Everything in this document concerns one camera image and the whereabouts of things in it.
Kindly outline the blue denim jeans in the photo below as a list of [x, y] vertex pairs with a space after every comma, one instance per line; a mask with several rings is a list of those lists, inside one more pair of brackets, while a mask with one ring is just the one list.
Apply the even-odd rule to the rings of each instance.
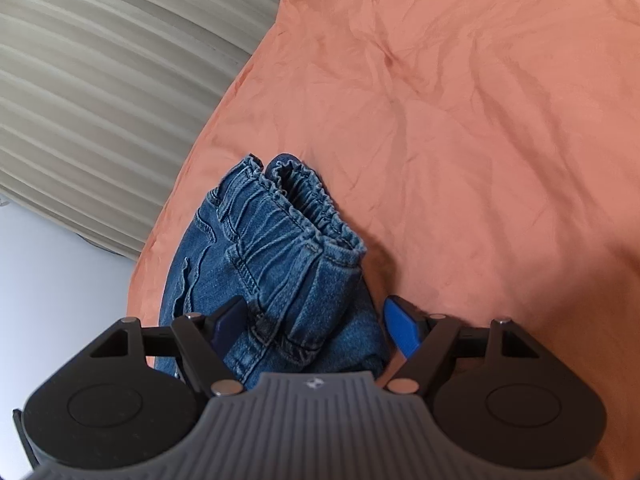
[[158, 322], [211, 315], [241, 297], [247, 324], [224, 364], [246, 388], [264, 373], [380, 377], [390, 350], [363, 277], [365, 254], [314, 170], [289, 154], [269, 165], [247, 155], [186, 229]]

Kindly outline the orange bed sheet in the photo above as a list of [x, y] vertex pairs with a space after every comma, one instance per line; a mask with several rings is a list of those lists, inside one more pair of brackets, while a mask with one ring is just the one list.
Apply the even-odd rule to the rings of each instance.
[[244, 155], [318, 171], [376, 301], [523, 325], [599, 393], [639, 471], [639, 0], [281, 0], [132, 274], [154, 323], [205, 193]]

